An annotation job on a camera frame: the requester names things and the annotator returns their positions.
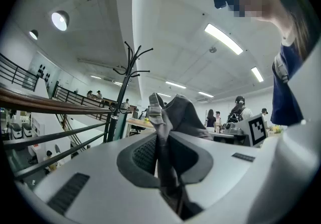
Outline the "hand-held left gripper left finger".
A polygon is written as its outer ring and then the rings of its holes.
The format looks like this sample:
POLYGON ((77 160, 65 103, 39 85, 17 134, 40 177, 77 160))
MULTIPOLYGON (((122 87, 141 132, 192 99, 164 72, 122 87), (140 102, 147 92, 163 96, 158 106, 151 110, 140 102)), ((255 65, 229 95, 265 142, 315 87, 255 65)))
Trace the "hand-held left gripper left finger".
POLYGON ((89 177, 64 217, 72 221, 180 221, 158 188, 138 187, 117 166, 118 154, 156 136, 136 135, 93 147, 46 176, 34 189, 44 203, 76 173, 89 177))

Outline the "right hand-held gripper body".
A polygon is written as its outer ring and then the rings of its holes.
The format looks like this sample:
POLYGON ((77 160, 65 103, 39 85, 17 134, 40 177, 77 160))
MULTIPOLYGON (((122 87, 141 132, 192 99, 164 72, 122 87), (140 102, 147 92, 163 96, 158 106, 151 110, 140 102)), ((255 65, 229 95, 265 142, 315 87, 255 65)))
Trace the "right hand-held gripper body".
POLYGON ((258 114, 237 123, 227 123, 224 133, 234 135, 244 146, 259 147, 267 138, 266 122, 262 114, 258 114))

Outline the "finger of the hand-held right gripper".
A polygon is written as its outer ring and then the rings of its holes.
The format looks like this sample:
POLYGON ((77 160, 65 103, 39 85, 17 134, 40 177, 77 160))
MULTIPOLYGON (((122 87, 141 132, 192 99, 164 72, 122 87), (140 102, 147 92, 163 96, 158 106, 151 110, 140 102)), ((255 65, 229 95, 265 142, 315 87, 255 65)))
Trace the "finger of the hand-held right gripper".
POLYGON ((212 137, 212 140, 214 142, 234 144, 234 141, 236 140, 236 137, 230 134, 221 134, 221 133, 212 133, 212 132, 209 132, 209 134, 212 137))

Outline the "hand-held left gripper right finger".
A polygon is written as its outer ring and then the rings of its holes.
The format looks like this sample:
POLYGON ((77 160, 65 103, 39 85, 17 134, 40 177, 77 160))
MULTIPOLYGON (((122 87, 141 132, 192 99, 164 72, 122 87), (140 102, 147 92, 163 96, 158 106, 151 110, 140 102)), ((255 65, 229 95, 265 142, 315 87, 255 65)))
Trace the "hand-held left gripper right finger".
POLYGON ((262 149, 230 145, 172 132, 173 165, 184 201, 202 210, 247 212, 255 197, 250 173, 262 149))

